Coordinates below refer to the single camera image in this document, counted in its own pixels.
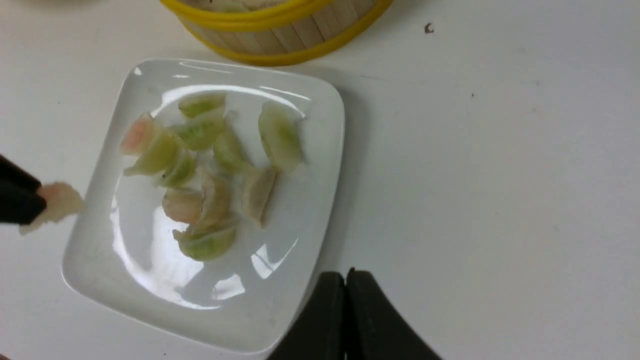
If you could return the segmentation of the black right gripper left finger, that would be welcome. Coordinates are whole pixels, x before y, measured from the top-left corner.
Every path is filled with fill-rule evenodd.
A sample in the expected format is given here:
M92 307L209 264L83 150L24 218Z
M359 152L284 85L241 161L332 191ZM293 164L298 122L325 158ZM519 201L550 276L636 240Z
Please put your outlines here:
M297 319L270 353L270 360L343 360L345 279L339 272L318 276Z

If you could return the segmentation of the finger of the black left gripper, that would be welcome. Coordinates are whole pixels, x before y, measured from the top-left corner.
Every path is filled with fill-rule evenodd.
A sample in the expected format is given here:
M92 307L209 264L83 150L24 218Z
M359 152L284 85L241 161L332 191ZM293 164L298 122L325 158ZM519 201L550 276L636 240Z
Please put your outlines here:
M2 154L0 155L0 178L3 182L30 192L36 192L42 187L42 182L38 178Z
M28 225L46 207L46 201L37 194L2 194L0 196L0 223Z

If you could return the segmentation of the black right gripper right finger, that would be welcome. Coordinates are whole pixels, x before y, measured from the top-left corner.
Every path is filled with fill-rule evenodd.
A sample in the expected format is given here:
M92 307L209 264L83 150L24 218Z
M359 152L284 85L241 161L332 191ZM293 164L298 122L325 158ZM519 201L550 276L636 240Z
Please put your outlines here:
M346 294L346 359L441 359L396 310L371 272L351 268Z

